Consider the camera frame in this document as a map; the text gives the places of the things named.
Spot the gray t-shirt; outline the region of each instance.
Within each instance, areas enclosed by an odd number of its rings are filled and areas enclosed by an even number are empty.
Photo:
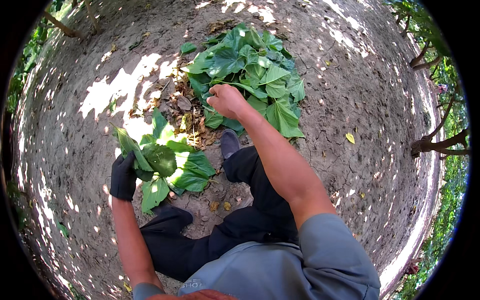
[[[214,289],[243,299],[378,299],[380,280],[370,258],[343,220],[333,214],[309,218],[299,230],[300,247],[247,242],[205,264],[178,295]],[[134,300],[163,293],[138,284]]]

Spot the distant person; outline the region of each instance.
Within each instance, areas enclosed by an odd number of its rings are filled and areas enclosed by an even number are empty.
[[[377,271],[309,163],[235,87],[217,84],[210,93],[207,102],[238,120],[255,145],[241,149],[235,132],[223,131],[225,174],[250,185],[253,205],[233,211],[198,240],[180,233],[193,215],[166,200],[152,209],[157,217],[138,228],[135,155],[120,155],[110,194],[134,300],[377,300]],[[165,295],[155,271],[184,282],[179,297]]]
[[[445,94],[448,91],[448,86],[446,84],[439,84],[435,89],[437,94]]]

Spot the black pants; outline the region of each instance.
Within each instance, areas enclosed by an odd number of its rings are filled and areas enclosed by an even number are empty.
[[[232,212],[212,234],[198,240],[180,233],[193,221],[189,213],[176,207],[162,210],[140,228],[156,271],[183,282],[204,264],[248,241],[298,244],[290,206],[270,184],[255,147],[237,151],[223,168],[229,181],[250,185],[252,206]]]

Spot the black glove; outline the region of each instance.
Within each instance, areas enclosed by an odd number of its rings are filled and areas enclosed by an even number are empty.
[[[113,162],[110,195],[127,201],[133,200],[137,180],[132,168],[134,160],[135,153],[130,151],[125,159],[120,154]]]

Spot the hand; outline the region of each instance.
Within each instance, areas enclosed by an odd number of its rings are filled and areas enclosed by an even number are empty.
[[[119,199],[132,201],[135,193],[137,176],[133,170],[135,153],[130,151],[125,159],[122,154],[112,164],[110,195]]]
[[[229,84],[215,84],[209,92],[213,96],[207,98],[207,103],[229,119],[238,120],[239,115],[252,108],[237,88]]]

